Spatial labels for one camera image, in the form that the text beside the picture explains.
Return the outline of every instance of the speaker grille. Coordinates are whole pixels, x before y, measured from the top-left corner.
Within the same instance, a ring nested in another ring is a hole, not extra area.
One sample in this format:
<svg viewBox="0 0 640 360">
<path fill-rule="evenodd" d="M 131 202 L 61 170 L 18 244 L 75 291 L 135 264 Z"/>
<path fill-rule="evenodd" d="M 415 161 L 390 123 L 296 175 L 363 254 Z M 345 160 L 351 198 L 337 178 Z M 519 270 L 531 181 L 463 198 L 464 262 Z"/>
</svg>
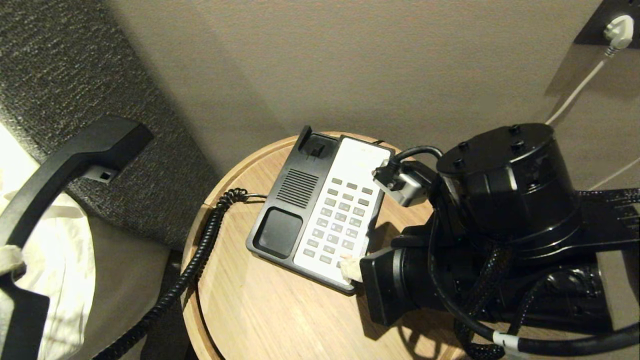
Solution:
<svg viewBox="0 0 640 360">
<path fill-rule="evenodd" d="M 304 209 L 311 199 L 317 182 L 317 176 L 292 168 L 287 172 L 276 199 Z"/>
</svg>

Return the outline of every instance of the keypad button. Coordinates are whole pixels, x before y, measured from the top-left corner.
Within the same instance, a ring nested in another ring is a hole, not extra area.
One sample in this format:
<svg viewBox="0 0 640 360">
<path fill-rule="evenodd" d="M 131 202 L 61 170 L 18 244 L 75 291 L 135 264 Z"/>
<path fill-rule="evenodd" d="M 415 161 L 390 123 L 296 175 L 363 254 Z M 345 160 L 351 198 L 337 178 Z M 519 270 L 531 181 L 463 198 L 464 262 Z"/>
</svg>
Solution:
<svg viewBox="0 0 640 360">
<path fill-rule="evenodd" d="M 331 224 L 331 230 L 336 231 L 338 233 L 342 232 L 342 225 L 338 225 L 336 223 Z"/>
<path fill-rule="evenodd" d="M 330 217 L 331 214 L 333 214 L 333 211 L 327 209 L 327 208 L 322 208 L 322 210 L 320 210 L 320 215 L 324 215 L 326 217 Z"/>
<path fill-rule="evenodd" d="M 344 221 L 347 220 L 347 215 L 342 214 L 342 213 L 336 213 L 335 214 L 335 219 L 338 220 L 338 221 L 344 222 Z"/>
<path fill-rule="evenodd" d="M 350 238 L 356 238 L 358 236 L 358 232 L 352 229 L 347 229 L 347 236 Z"/>
<path fill-rule="evenodd" d="M 312 235 L 312 236 L 315 236 L 316 238 L 320 238 L 320 239 L 321 239 L 321 238 L 324 236 L 324 231 L 322 231 L 322 230 L 320 230 L 320 229 L 314 229 L 314 230 L 311 232 L 311 235 Z"/>
<path fill-rule="evenodd" d="M 362 220 L 358 220 L 356 218 L 350 218 L 349 219 L 349 225 L 353 225 L 355 227 L 360 227 L 361 224 L 362 224 Z"/>
<path fill-rule="evenodd" d="M 349 240 L 342 241 L 342 247 L 344 247 L 345 249 L 353 250 L 353 245 L 354 243 L 352 241 L 349 241 Z"/>
<path fill-rule="evenodd" d="M 331 263 L 331 258 L 329 258 L 326 255 L 320 255 L 320 261 L 322 261 L 323 263 L 330 264 Z"/>
</svg>

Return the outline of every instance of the coiled phone cord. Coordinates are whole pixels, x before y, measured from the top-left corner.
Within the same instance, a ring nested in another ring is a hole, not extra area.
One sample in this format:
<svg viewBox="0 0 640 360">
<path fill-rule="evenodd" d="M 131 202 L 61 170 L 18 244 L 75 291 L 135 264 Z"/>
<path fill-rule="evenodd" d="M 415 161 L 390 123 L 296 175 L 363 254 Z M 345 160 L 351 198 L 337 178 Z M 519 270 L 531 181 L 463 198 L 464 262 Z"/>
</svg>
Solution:
<svg viewBox="0 0 640 360">
<path fill-rule="evenodd" d="M 207 263 L 209 255 L 211 255 L 211 250 L 213 250 L 213 245 L 216 243 L 222 218 L 225 216 L 227 210 L 229 210 L 231 205 L 237 202 L 245 202 L 250 197 L 266 198 L 265 195 L 248 193 L 245 189 L 235 188 L 225 192 L 218 199 L 202 231 L 198 248 L 173 287 L 156 302 L 151 310 L 149 310 L 136 325 L 93 357 L 94 360 L 120 359 L 137 344 L 137 342 L 147 335 L 151 326 L 169 310 L 169 307 L 178 299 L 184 290 L 186 290 L 187 286 L 189 286 L 193 280 L 197 282 L 200 279 L 204 265 Z"/>
</svg>

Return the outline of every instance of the white keypad panel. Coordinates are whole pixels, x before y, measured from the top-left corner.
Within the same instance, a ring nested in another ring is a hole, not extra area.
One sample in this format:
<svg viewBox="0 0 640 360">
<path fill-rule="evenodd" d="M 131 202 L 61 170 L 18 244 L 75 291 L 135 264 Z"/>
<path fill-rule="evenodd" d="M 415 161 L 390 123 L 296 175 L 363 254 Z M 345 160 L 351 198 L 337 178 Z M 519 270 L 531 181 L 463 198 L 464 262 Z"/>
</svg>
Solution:
<svg viewBox="0 0 640 360">
<path fill-rule="evenodd" d="M 367 250 L 367 230 L 382 191 L 371 172 L 389 156 L 388 150 L 368 143 L 342 140 L 293 258 L 296 265 L 348 284 L 340 261 Z"/>
</svg>

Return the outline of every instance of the screw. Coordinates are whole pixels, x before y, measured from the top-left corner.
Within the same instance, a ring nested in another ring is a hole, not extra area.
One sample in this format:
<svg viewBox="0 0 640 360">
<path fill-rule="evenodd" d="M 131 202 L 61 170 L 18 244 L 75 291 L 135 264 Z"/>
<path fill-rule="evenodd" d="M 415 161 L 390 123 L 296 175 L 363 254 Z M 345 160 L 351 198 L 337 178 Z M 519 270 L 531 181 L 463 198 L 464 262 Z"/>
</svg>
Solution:
<svg viewBox="0 0 640 360">
<path fill-rule="evenodd" d="M 524 147 L 524 140 L 515 140 L 511 143 L 511 150 L 520 151 Z"/>
<path fill-rule="evenodd" d="M 520 134 L 520 125 L 515 124 L 515 125 L 509 126 L 509 133 L 511 135 Z"/>
</svg>

